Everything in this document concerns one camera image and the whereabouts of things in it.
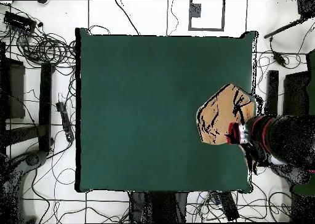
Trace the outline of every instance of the green mat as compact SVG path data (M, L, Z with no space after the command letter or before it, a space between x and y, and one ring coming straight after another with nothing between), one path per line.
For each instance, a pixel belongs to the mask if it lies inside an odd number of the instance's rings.
M201 143L196 112L227 83L251 92L257 36L93 36L76 29L76 189L248 190L243 152Z

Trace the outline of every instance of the wire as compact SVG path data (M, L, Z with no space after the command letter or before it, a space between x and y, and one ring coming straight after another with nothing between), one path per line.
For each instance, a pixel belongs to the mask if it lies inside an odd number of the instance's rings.
M99 26L99 25L90 26L90 27L89 27L89 31L91 32L92 28L95 28L95 27L103 28L104 30L106 30L106 31L108 32L109 35L111 34L111 32L110 32L107 28L105 28L104 26Z
M45 214L48 212L48 210L49 210L49 208L50 208L50 202L49 202L46 198L42 197L41 195L39 195L39 194L35 191L35 189L34 189L34 182L35 182L36 177L37 177L37 168L35 169L35 176L34 176L34 179L33 179L33 181L32 181L32 186L31 186L31 188L32 188L33 192L34 192L38 197L42 198L43 200L45 200L45 201L48 203L48 208L46 209L46 211L45 211L44 214L42 215L41 219L39 220L39 224L41 224L42 219L44 218Z
M135 25L132 23L131 19L129 18L128 14L126 13L126 11L118 4L117 0L115 0L115 3L117 4L117 6L123 11L123 13L125 13L126 17L128 18L130 24L133 26L133 28L135 29L135 31L137 32L138 35L140 35L140 33L138 32L138 30L135 28Z
M175 29L174 29L174 30L172 30L168 36L170 36L170 35L171 35L174 31L176 31L176 30L177 30L177 26L178 26L178 24L179 24L178 18L177 18L177 17L174 15L174 13L173 13L173 3L174 3L174 0L172 0L172 5L171 5L171 7L170 7L170 12L171 12L171 13L172 13L172 15L176 18L176 20L177 20L177 24L176 24Z

